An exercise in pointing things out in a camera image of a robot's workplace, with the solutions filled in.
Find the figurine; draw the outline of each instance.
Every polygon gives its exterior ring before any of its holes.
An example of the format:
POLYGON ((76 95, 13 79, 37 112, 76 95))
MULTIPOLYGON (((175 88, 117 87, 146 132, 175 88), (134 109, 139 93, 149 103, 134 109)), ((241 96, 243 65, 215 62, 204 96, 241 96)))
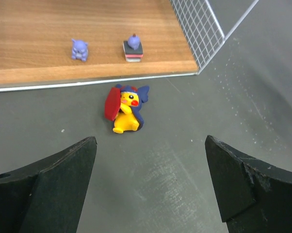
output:
POLYGON ((138 89, 134 86, 122 86, 117 84, 113 87, 105 101, 105 117, 114 121, 113 131, 137 131, 144 125, 140 115, 142 104, 148 101, 149 86, 138 89))
POLYGON ((143 47, 140 38, 133 34, 123 42, 123 50, 127 62, 140 62, 143 57, 143 47))
POLYGON ((74 40, 73 49, 72 49, 72 59, 82 60, 83 62, 87 61, 88 58, 88 43, 83 40, 74 40))

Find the white wire rack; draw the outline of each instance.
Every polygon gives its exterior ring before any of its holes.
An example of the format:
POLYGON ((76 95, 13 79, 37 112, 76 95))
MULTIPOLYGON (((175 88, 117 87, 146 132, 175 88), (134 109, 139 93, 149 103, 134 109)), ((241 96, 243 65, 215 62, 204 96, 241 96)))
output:
POLYGON ((224 34, 208 0, 170 0, 190 49, 199 65, 207 66, 259 0, 254 0, 234 27, 224 34))

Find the yellow figurine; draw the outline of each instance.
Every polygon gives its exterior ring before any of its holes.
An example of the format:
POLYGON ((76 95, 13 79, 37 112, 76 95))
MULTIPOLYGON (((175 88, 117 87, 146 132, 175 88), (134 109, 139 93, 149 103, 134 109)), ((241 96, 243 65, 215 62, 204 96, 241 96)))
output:
POLYGON ((139 111, 148 101, 149 86, 136 89, 134 86, 113 87, 105 101, 105 117, 114 121, 113 131, 137 131, 142 128, 144 120, 139 111))

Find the small purple toy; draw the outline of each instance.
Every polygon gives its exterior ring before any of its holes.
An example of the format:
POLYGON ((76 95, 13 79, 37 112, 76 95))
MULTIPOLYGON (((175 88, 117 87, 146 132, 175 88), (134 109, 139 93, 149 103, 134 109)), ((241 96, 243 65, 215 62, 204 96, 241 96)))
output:
POLYGON ((72 49, 72 59, 82 60, 85 62, 88 58, 88 42, 84 42, 83 40, 74 40, 73 41, 73 49, 72 49))
POLYGON ((134 50, 138 49, 138 47, 140 46, 140 43, 141 43, 141 40, 138 36, 136 36, 136 34, 133 34, 128 39, 128 45, 134 50))

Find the red shield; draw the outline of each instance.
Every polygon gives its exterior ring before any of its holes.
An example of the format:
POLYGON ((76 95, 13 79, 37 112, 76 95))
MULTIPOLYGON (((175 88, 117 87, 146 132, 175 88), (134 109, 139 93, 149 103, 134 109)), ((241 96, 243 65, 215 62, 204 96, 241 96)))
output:
POLYGON ((105 100, 105 118, 114 121, 120 109, 120 89, 112 87, 105 100))

